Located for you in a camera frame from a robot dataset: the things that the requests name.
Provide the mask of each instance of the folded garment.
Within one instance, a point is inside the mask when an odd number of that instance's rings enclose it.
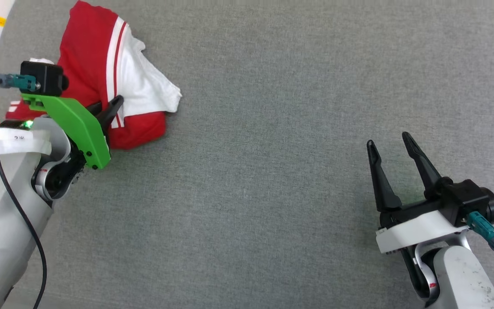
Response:
[[[165,112],[177,111],[180,89],[145,58],[144,49],[115,12],[82,1],[70,10],[57,62],[70,81],[62,96],[83,106],[102,102],[102,109],[118,94],[124,97],[108,130],[111,148],[130,149],[157,139],[165,133]],[[14,104],[6,119],[39,115]]]

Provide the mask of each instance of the cable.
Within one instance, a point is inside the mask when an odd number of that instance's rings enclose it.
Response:
[[[28,226],[28,229],[30,230],[30,233],[32,234],[33,240],[36,242],[37,249],[39,250],[39,255],[41,256],[41,267],[43,268],[43,275],[41,279],[41,289],[39,289],[39,294],[37,295],[37,299],[35,304],[33,305],[33,309],[37,309],[39,307],[39,303],[41,302],[41,298],[43,297],[43,292],[45,292],[45,285],[47,284],[47,259],[45,258],[45,251],[43,251],[43,246],[41,245],[41,241],[39,240],[39,237],[37,236],[36,230],[33,227],[32,223],[30,222],[30,219],[28,219],[28,216],[24,212],[24,209],[22,209],[22,206],[20,205],[18,199],[14,195],[14,192],[12,191],[12,188],[10,187],[9,181],[7,180],[5,176],[5,172],[3,171],[3,166],[1,164],[1,159],[0,159],[0,176],[1,180],[3,181],[3,185],[6,188],[6,191],[9,193],[10,199],[16,206],[16,209],[22,216],[22,219],[24,219],[24,222],[26,222],[26,225]]]

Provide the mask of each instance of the gray fabric surface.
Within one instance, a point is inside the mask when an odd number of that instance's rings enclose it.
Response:
[[[0,73],[58,59],[74,2],[18,1]],[[365,143],[404,202],[423,190],[404,130],[443,175],[494,191],[494,5],[93,3],[184,97],[164,138],[57,205],[45,307],[422,307],[401,257],[379,254]],[[0,117],[17,97],[0,91]],[[35,253],[10,299],[31,306],[40,281]]]

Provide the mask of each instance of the red stripe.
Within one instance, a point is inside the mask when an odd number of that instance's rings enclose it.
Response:
[[[114,58],[114,98],[117,96],[117,55],[119,54],[119,44],[121,43],[121,36],[123,35],[123,30],[125,30],[125,25],[127,23],[123,22],[121,30],[119,31],[119,37],[117,38],[117,45],[115,48],[115,58]],[[121,127],[121,121],[119,121],[119,116],[116,116],[117,126]]]

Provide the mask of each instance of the green plastic part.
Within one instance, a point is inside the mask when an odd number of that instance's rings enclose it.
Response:
[[[72,98],[21,94],[33,111],[45,112],[83,151],[87,166],[104,168],[110,162],[110,149],[98,120]]]

